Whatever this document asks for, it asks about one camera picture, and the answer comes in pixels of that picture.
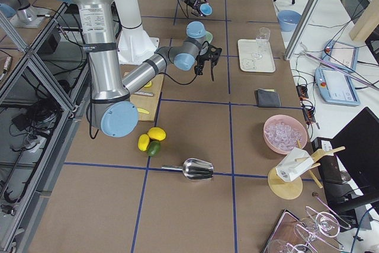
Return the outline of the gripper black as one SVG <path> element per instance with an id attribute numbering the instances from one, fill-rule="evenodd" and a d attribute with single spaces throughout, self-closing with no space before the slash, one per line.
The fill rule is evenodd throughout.
<path id="1" fill-rule="evenodd" d="M 208 0 L 185 0 L 185 3 L 192 8 L 191 14 L 196 17 L 202 17 L 203 13 L 200 10 L 202 4 L 207 4 Z"/>
<path id="2" fill-rule="evenodd" d="M 202 75 L 205 61 L 210 61 L 211 80 L 214 81 L 214 68 L 218 64 L 221 53 L 222 53 L 221 47 L 215 47 L 212 44 L 207 44 L 206 51 L 201 52 L 201 54 L 196 57 L 197 63 L 194 66 L 195 74 Z"/>

